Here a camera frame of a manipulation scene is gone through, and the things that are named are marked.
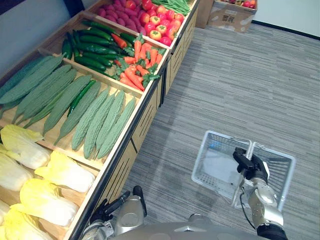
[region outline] white plastic basket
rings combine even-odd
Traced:
[[[240,188],[248,186],[249,181],[237,172],[238,163],[233,158],[235,148],[246,150],[250,160],[252,154],[267,163],[268,184],[273,188],[277,208],[282,211],[290,182],[294,174],[296,159],[293,156],[265,148],[257,142],[237,139],[218,132],[207,131],[193,168],[192,180],[231,200],[234,208],[241,208]],[[245,207],[248,200],[243,199]]]
[[[220,195],[232,199],[242,178],[233,158],[235,148],[246,149],[250,157],[252,142],[215,131],[206,131],[192,172],[192,180]]]

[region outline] wooden panel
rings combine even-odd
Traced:
[[[171,84],[170,84],[170,80],[171,80],[171,59],[168,61],[168,65],[167,65],[167,68],[166,68],[166,78],[165,78],[165,95],[168,94],[169,92],[169,89],[171,87]]]
[[[150,99],[149,104],[146,106],[138,125],[136,126],[132,134],[132,140],[138,152],[147,135],[147,132],[149,130],[152,120],[156,115],[156,112],[157,112],[157,92],[155,91]]]
[[[117,166],[115,167],[108,184],[106,185],[106,188],[99,200],[98,206],[105,198],[107,198],[109,202],[112,202],[118,197],[129,175],[131,167],[135,162],[136,156],[137,152],[130,141],[126,146],[126,149],[124,150]]]
[[[158,85],[156,87],[156,109],[158,109],[158,107],[161,103],[162,81],[163,81],[163,76],[161,75],[159,82],[158,82]]]

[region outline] fake vegetable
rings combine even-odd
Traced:
[[[53,151],[47,166],[34,171],[53,184],[64,185],[75,191],[85,193],[95,180],[95,176],[79,166],[66,155]]]
[[[39,229],[34,217],[14,209],[5,215],[3,226],[6,240],[53,240],[48,233]]]
[[[20,201],[11,208],[60,226],[67,226],[78,210],[73,202],[59,196],[56,185],[36,178],[25,182],[20,191]]]
[[[4,201],[0,200],[0,225],[4,222],[4,216],[9,212],[9,210],[10,210],[9,205],[6,204]]]
[[[32,174],[15,160],[11,159],[3,150],[0,153],[0,186],[12,191],[20,191],[24,183],[31,179]]]
[[[47,164],[49,152],[35,142],[42,140],[39,132],[8,124],[1,129],[1,140],[8,150],[6,155],[31,169]]]

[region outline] cucumber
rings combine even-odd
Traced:
[[[107,68],[112,67],[112,63],[107,58],[105,58],[104,55],[98,55],[92,52],[84,52],[82,56],[98,61],[99,63],[105,65]]]
[[[78,64],[91,66],[101,71],[105,71],[107,69],[106,66],[104,66],[102,63],[86,56],[76,56],[74,58],[74,61]]]

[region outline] vegetable display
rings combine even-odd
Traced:
[[[97,14],[170,46],[189,12],[187,0],[124,0],[101,6]]]
[[[20,191],[24,183],[33,175],[4,153],[0,153],[0,186],[12,191]]]
[[[85,193],[95,180],[95,176],[79,166],[66,155],[53,151],[47,166],[37,168],[35,174],[56,185],[64,185]]]
[[[37,169],[49,161],[48,150],[35,143],[43,139],[39,132],[8,124],[0,133],[3,145],[7,149],[5,154],[26,167]]]
[[[24,183],[20,190],[20,201],[21,203],[14,204],[11,208],[59,226],[70,224],[78,210],[77,205],[59,195],[57,186],[36,178]]]
[[[9,210],[9,205],[0,200],[0,225],[2,225],[2,223],[4,222],[4,217],[9,212]]]
[[[40,230],[38,220],[28,214],[10,209],[4,217],[2,231],[5,240],[53,240]]]

